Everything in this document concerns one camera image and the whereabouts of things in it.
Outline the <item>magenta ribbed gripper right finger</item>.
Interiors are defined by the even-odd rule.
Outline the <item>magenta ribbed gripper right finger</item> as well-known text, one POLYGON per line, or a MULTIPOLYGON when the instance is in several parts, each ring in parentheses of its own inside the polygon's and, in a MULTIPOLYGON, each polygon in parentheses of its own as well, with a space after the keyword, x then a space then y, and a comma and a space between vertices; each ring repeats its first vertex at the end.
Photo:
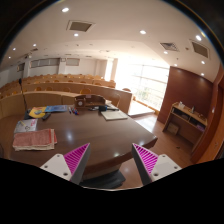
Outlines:
POLYGON ((181 170, 181 167, 166 154, 157 155, 135 143, 132 144, 132 156, 143 185, 181 170))

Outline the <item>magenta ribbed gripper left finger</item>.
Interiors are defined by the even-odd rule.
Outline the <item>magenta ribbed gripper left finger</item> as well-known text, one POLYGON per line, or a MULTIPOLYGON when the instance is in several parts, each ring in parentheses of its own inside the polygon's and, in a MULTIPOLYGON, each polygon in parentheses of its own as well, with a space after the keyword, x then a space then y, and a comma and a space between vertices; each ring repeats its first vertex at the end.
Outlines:
POLYGON ((41 169, 72 183, 79 184, 88 162, 90 151, 90 144, 87 143, 65 155, 55 154, 41 166, 41 169))

